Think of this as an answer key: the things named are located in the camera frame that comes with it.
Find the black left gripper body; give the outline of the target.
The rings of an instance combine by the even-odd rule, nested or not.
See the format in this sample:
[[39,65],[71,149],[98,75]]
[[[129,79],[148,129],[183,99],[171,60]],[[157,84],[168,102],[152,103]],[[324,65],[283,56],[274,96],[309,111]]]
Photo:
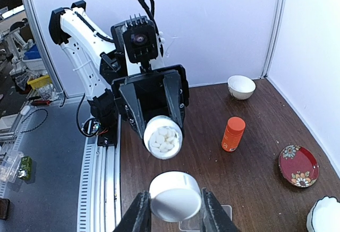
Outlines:
[[116,79],[112,91],[122,117],[133,119],[135,125],[144,126],[157,115],[184,124],[189,84],[180,64]]

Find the white bottle cap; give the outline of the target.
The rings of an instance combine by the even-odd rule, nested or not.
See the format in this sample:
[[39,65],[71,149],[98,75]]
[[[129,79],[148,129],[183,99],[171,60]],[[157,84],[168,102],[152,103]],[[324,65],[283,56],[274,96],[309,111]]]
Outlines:
[[194,177],[181,171],[156,176],[149,186],[150,209],[159,219],[180,222],[194,217],[201,208],[201,193]]

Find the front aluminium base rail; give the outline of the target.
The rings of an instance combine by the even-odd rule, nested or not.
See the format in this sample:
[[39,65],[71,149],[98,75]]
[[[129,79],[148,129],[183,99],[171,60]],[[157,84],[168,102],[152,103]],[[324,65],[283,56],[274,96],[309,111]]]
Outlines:
[[121,119],[117,145],[99,147],[86,138],[78,196],[77,231],[114,231],[122,219]]

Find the plain white ceramic bowl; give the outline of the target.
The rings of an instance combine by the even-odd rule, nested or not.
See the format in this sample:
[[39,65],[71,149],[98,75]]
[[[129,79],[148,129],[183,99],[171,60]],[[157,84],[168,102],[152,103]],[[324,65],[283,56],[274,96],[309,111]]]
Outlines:
[[256,89],[255,82],[243,75],[233,75],[227,80],[231,96],[237,100],[249,99]]

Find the red floral plate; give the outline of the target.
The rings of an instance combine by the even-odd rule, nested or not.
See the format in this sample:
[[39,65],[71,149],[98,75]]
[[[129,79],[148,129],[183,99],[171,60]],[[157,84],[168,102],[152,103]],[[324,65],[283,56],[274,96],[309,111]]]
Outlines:
[[314,155],[300,145],[288,145],[278,157],[282,176],[293,186],[307,188],[319,177],[319,164]]

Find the white scalloped bowl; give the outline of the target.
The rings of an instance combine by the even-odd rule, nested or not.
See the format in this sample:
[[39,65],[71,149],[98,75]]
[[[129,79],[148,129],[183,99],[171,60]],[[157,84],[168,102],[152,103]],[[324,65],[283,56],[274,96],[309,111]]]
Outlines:
[[324,196],[311,208],[307,216],[308,231],[339,231],[339,200]]

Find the white pill bottle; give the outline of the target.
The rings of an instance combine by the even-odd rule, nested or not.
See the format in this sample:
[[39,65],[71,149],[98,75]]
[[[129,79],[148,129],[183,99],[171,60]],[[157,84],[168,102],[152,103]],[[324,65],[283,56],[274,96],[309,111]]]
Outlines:
[[183,142],[180,127],[169,117],[159,115],[152,118],[143,134],[144,145],[157,159],[170,159],[175,157]]

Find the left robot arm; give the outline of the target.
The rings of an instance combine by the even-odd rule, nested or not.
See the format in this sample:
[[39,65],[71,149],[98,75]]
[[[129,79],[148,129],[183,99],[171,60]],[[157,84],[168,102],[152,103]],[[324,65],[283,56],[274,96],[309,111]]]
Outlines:
[[48,30],[80,77],[83,98],[103,133],[114,134],[123,119],[143,136],[158,115],[184,127],[185,68],[164,65],[163,40],[152,20],[135,15],[107,35],[87,16],[85,1],[78,1],[53,10]]

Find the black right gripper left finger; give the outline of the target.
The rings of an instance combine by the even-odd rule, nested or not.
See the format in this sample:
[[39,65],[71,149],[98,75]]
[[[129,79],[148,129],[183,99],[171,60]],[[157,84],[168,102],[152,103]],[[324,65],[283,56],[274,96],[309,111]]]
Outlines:
[[148,191],[136,195],[120,223],[113,232],[151,231],[150,194]]

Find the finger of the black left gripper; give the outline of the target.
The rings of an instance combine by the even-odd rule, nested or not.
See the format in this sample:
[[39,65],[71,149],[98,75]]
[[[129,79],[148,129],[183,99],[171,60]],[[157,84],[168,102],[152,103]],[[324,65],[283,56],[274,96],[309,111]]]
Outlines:
[[138,83],[122,83],[118,91],[122,98],[123,111],[127,121],[143,141],[147,122],[142,104],[145,101],[146,90]]
[[169,111],[169,117],[183,130],[183,118],[181,114],[181,77],[177,71],[169,71],[163,78],[165,97]]

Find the orange pill bottle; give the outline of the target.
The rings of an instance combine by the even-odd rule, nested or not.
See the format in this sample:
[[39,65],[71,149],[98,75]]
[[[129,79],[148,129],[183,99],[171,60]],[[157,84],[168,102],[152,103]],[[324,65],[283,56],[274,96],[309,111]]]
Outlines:
[[221,142],[224,151],[233,152],[237,149],[244,133],[245,126],[245,121],[240,117],[231,117],[227,121]]

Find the left aluminium frame post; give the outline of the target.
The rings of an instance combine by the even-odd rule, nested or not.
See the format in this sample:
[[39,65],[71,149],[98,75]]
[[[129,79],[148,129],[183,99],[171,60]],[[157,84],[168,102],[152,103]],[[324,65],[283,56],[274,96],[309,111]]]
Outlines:
[[265,61],[262,67],[260,78],[267,78],[270,67],[274,58],[275,49],[278,41],[279,32],[281,29],[282,18],[284,14],[285,0],[276,0],[274,8],[273,22],[271,25],[269,43],[265,55]]

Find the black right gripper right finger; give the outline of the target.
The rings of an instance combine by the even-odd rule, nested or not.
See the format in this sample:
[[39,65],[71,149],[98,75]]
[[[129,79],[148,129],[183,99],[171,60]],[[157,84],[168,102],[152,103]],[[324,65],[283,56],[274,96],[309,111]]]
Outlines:
[[240,231],[224,211],[213,192],[201,189],[200,231],[237,232]]

